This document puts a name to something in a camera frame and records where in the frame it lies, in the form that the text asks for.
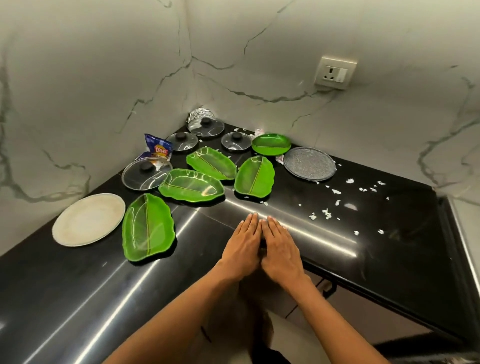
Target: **power outlet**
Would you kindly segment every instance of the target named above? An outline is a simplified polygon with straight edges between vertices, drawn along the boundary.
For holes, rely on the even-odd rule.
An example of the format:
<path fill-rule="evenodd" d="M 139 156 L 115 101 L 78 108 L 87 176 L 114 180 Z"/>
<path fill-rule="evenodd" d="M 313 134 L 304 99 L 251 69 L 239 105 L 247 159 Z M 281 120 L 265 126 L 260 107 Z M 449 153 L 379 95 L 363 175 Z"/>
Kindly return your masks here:
<path fill-rule="evenodd" d="M 322 57 L 315 76 L 315 83 L 345 90 L 356 67 L 355 61 Z"/>

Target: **black granite counter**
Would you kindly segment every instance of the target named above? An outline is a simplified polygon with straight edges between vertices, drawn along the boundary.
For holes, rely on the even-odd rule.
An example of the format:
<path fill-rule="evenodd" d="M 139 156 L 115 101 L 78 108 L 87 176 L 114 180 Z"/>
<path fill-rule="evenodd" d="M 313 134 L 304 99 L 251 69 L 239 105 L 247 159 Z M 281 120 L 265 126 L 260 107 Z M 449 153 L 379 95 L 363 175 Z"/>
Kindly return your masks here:
<path fill-rule="evenodd" d="M 253 155 L 224 150 L 220 137 L 204 139 L 204 145 L 220 149 L 238 166 Z M 102 362 L 205 274 L 233 228 L 254 211 L 289 226 L 308 270 L 473 347 L 478 333 L 472 300 L 456 282 L 459 263 L 442 233 L 434 191 L 334 160 L 336 174 L 319 184 L 297 179 L 274 161 L 267 206 L 242 198 L 231 185 L 225 198 L 212 204 L 165 199 L 177 242 L 161 259 L 142 265 L 125 260 L 121 227 L 92 245 L 67 248 L 51 236 L 54 220 L 47 223 L 0 257 L 2 362 Z M 175 154 L 172 164 L 186 168 L 185 154 Z M 139 195 L 122 185 L 119 174 L 92 193 L 105 192 L 118 194 L 126 205 Z M 318 218 L 310 219 L 312 213 Z"/>

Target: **left hand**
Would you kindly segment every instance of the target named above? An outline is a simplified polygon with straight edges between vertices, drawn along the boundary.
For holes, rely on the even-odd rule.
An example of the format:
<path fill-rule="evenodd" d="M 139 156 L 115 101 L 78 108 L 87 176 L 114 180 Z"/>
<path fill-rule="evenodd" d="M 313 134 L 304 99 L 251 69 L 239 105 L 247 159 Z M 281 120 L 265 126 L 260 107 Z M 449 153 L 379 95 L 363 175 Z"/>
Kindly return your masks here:
<path fill-rule="evenodd" d="M 259 224 L 257 213 L 249 214 L 233 232 L 219 260 L 219 264 L 233 280 L 241 280 L 259 266 L 258 249 L 261 235 L 262 226 Z"/>

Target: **right hand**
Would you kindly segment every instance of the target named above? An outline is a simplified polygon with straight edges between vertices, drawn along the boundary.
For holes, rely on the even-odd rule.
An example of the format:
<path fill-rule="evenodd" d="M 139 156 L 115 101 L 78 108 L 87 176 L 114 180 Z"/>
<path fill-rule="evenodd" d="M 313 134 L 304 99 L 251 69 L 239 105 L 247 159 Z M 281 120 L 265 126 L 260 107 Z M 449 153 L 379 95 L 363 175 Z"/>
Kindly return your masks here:
<path fill-rule="evenodd" d="M 306 279 L 311 283 L 303 271 L 300 251 L 288 230 L 271 216 L 261 224 L 267 243 L 267 255 L 262 259 L 265 273 L 289 293 Z"/>

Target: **green plate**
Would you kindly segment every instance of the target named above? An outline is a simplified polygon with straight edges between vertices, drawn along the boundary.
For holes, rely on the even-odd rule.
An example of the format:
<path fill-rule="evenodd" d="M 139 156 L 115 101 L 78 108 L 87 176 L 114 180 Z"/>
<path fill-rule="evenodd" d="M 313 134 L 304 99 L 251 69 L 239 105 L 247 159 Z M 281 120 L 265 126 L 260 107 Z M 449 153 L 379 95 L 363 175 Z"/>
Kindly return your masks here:
<path fill-rule="evenodd" d="M 264 156 L 279 156 L 292 147 L 290 139 L 281 134 L 263 134 L 252 141 L 252 148 Z"/>
<path fill-rule="evenodd" d="M 138 262 L 165 252 L 175 240 L 170 207 L 160 197 L 143 194 L 128 207 L 122 225 L 125 257 Z"/>
<path fill-rule="evenodd" d="M 225 154 L 204 146 L 187 155 L 187 163 L 194 170 L 208 174 L 218 180 L 234 180 L 237 166 Z"/>
<path fill-rule="evenodd" d="M 235 191 L 262 198 L 272 191 L 275 170 L 272 162 L 262 156 L 248 158 L 235 179 Z"/>
<path fill-rule="evenodd" d="M 163 196 L 188 202 L 204 202 L 222 196 L 222 182 L 195 170 L 174 169 L 167 175 L 158 190 Z"/>

